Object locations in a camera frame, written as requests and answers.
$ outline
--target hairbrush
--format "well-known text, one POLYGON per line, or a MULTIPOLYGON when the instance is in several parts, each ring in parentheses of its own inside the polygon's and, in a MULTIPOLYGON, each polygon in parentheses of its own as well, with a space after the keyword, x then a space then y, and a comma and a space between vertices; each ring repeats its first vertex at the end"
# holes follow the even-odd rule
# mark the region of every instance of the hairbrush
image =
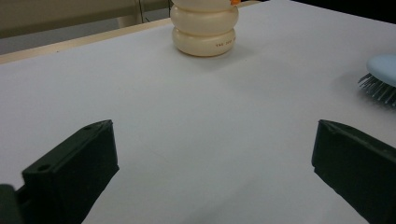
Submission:
POLYGON ((378 55, 367 64, 369 74, 359 80, 367 94, 379 102, 396 107, 396 55, 378 55))

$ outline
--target white surface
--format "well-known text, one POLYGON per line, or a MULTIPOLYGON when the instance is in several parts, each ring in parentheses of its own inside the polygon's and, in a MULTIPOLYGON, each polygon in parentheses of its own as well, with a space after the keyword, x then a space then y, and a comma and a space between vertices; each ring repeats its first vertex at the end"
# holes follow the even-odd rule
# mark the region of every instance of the white surface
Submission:
POLYGON ((173 25, 0 65, 0 180, 112 119, 120 171, 85 224, 366 223, 313 171, 319 119, 396 146, 359 91, 396 26, 284 0, 240 9, 234 48, 194 58, 173 25))

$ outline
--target cream ceramic vase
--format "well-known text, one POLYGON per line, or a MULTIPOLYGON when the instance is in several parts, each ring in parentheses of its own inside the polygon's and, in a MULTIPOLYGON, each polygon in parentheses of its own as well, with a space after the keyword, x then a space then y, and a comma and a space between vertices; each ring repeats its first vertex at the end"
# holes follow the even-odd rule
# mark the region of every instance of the cream ceramic vase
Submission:
POLYGON ((175 46, 201 57, 216 56, 233 47, 238 21, 235 0, 173 0, 171 20, 175 46))

